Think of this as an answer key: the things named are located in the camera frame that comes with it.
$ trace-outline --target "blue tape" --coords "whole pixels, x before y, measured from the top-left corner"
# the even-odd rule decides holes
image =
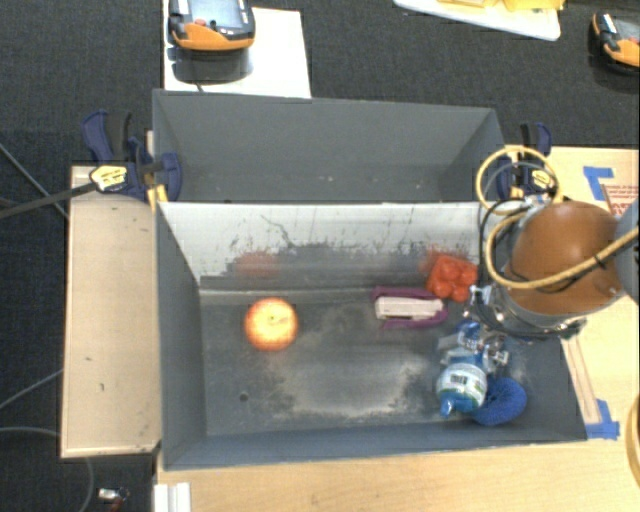
[[[620,437],[620,422],[612,421],[609,406],[604,400],[596,399],[602,421],[592,425],[585,425],[589,439],[612,439],[616,441]]]
[[[604,194],[602,193],[602,188],[600,187],[599,178],[613,178],[613,169],[609,167],[583,167],[583,172],[585,178],[589,182],[589,187],[591,188],[591,193],[593,194],[594,199],[597,201],[604,201]]]

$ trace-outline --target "gray bin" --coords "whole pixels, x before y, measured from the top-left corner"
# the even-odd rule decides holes
[[[350,115],[341,118],[342,108]],[[273,114],[279,109],[282,117]],[[362,146],[376,151],[371,141],[381,140],[381,127],[361,113],[384,117],[384,130],[407,148],[416,124],[423,135],[441,137],[444,130],[458,147],[438,153],[439,144],[426,137],[411,152],[380,150],[370,158]],[[306,150],[298,147],[293,119],[301,132],[316,135]],[[224,120],[229,131],[220,134]],[[325,133],[346,130],[344,123],[357,126],[350,142]],[[179,152],[189,200],[161,204],[157,215],[166,469],[585,438],[558,340],[510,344],[508,374],[525,386],[529,404],[516,421],[487,428],[438,415],[438,339],[453,331],[461,307],[450,305],[449,320],[426,330],[383,330],[374,315],[373,287],[424,286],[420,268],[433,249],[477,261],[477,204],[462,183],[499,143],[491,111],[158,92],[154,134],[156,153]],[[245,152],[234,161],[240,146]],[[321,149],[336,160],[303,165],[305,153]],[[440,155],[437,164],[430,151]],[[374,161],[379,166],[365,172]],[[461,171],[456,161],[468,167]],[[378,181],[367,181],[372,175]],[[456,186],[447,185],[447,175],[458,176]],[[281,187],[270,188],[270,179]],[[335,183],[343,185],[339,198],[331,194]],[[423,193],[427,199],[418,199]],[[392,199],[383,201],[385,195]],[[441,199],[456,202],[433,202]],[[266,296],[287,299],[300,320],[298,337],[282,352],[257,351],[245,339],[244,314]]]

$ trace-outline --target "gray carpet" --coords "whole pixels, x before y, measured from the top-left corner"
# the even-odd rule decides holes
[[[603,3],[638,15],[637,0],[572,1],[562,37],[545,42],[394,7],[391,0],[271,0],[303,13],[312,93],[497,111],[508,142],[518,125],[542,121],[558,145],[638,147],[638,80],[592,65],[589,18]],[[0,143],[51,192],[84,160],[79,122],[97,108],[134,113],[151,126],[151,89],[161,86],[160,0],[23,0],[0,16]],[[0,156],[0,197],[38,193]],[[0,222],[0,403],[56,371],[63,360],[66,228],[52,208]],[[0,412],[0,426],[59,428],[60,382]],[[56,442],[0,435],[0,509],[76,510],[82,463],[61,463]],[[95,461],[96,486],[132,491],[124,510],[150,504],[151,458]],[[105,510],[92,500],[89,510]]]

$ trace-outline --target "bottle label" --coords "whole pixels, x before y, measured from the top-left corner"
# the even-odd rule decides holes
[[[478,367],[468,363],[452,364],[438,378],[436,393],[457,393],[480,407],[487,393],[487,376]]]

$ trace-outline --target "red apple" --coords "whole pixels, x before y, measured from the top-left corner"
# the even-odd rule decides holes
[[[298,315],[286,300],[278,297],[261,299],[247,311],[244,332],[258,350],[283,350],[298,334]]]

